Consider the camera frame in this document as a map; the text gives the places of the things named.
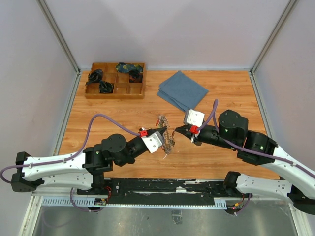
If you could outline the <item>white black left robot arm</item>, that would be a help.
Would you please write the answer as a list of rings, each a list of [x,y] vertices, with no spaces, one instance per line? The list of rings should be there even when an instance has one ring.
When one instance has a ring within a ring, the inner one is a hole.
[[[104,173],[113,166],[133,164],[145,152],[154,153],[164,145],[166,127],[142,130],[127,141],[121,134],[113,134],[100,144],[78,153],[51,157],[32,157],[20,152],[16,157],[17,172],[12,175],[15,192],[33,192],[42,187],[69,187],[101,194],[105,190]]]

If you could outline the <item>metal disc with keyrings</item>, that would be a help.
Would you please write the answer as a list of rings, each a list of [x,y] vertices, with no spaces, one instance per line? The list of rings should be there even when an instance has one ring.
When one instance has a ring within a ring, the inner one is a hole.
[[[158,115],[156,126],[158,126],[159,128],[166,127],[166,130],[163,133],[164,145],[162,146],[162,150],[165,153],[165,157],[164,157],[165,159],[168,155],[171,154],[172,149],[175,146],[175,140],[174,140],[175,131],[173,131],[172,133],[168,131],[168,128],[170,126],[165,115]]]

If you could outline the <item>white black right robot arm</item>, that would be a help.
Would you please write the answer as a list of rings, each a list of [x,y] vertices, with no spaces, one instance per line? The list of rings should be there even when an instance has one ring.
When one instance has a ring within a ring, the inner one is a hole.
[[[248,119],[239,113],[226,110],[214,120],[213,125],[204,121],[204,114],[189,110],[184,125],[175,132],[189,138],[199,146],[210,144],[237,152],[237,158],[251,165],[261,166],[279,179],[255,178],[230,171],[223,182],[227,196],[253,195],[280,199],[293,204],[304,213],[315,213],[315,173],[280,147],[267,135],[248,129]]]

